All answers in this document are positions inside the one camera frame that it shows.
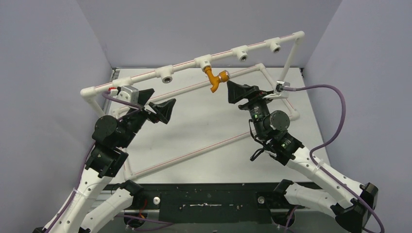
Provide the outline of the yellow plastic water faucet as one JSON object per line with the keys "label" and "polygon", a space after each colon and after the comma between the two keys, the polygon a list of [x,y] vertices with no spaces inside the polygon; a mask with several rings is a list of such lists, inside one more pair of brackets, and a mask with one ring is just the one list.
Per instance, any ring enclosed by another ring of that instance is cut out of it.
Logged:
{"label": "yellow plastic water faucet", "polygon": [[203,71],[207,75],[209,82],[212,85],[212,87],[210,88],[212,93],[215,93],[217,91],[220,83],[225,83],[230,79],[230,74],[227,70],[220,72],[217,76],[213,75],[211,66],[206,66]]}

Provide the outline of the white PVC pipe frame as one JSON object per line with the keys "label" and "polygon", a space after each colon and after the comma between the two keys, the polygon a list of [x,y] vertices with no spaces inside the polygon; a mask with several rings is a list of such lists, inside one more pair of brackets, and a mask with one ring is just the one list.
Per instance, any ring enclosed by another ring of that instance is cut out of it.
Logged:
{"label": "white PVC pipe frame", "polygon": [[246,115],[227,103],[227,89],[221,84],[211,92],[204,69],[211,62],[224,58],[244,57],[249,51],[263,48],[277,50],[280,45],[293,42],[292,50],[283,68],[267,68],[259,63],[248,68],[231,68],[229,76],[236,81],[260,84],[273,88],[275,77],[297,77],[291,68],[303,31],[275,37],[252,45],[240,46],[213,55],[204,55],[191,61],[160,67],[136,76],[121,77],[112,82],[81,90],[82,98],[98,116],[124,114],[128,107],[111,104],[108,110],[98,106],[96,98],[112,87],[155,87],[159,95],[150,98],[160,103],[176,99],[172,122],[165,130],[151,126],[144,136],[129,146],[131,157],[121,169],[125,179],[144,183],[253,183],[263,180],[262,162],[249,163],[247,153],[257,145],[246,126]]}

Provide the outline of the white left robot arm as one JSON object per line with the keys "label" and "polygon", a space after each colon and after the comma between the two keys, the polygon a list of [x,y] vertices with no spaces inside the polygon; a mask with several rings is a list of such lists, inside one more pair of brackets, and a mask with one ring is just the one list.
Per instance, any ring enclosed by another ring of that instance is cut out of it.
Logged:
{"label": "white left robot arm", "polygon": [[132,86],[111,87],[102,96],[130,107],[124,116],[116,118],[104,115],[98,118],[92,134],[93,144],[67,200],[57,214],[35,233],[96,233],[122,210],[138,208],[144,202],[144,188],[132,180],[118,185],[115,193],[98,207],[93,203],[113,180],[129,154],[125,149],[146,121],[168,124],[176,103],[170,99],[152,103],[149,99],[155,91],[138,90]]}

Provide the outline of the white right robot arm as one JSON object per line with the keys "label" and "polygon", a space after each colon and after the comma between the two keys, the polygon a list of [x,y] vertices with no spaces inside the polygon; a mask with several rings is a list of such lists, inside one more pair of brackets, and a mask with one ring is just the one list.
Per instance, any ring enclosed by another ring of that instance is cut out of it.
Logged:
{"label": "white right robot arm", "polygon": [[376,216],[378,188],[372,183],[362,184],[341,174],[314,154],[289,132],[290,118],[283,111],[270,112],[268,103],[283,92],[294,92],[296,88],[279,81],[273,91],[263,91],[257,86],[227,82],[228,102],[245,104],[240,110],[250,114],[249,129],[253,140],[261,145],[252,156],[256,160],[262,153],[290,169],[293,169],[316,185],[311,189],[290,180],[282,180],[274,190],[273,200],[279,207],[288,204],[303,206],[324,213],[346,231],[361,233],[366,231],[370,217]]}

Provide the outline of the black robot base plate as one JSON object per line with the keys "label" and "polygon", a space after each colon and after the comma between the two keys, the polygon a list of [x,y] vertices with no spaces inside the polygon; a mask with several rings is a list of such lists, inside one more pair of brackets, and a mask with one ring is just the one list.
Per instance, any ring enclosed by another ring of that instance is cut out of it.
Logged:
{"label": "black robot base plate", "polygon": [[274,192],[277,183],[143,184],[138,200],[126,213],[157,214],[158,219],[182,223],[269,224],[274,214],[293,205]]}

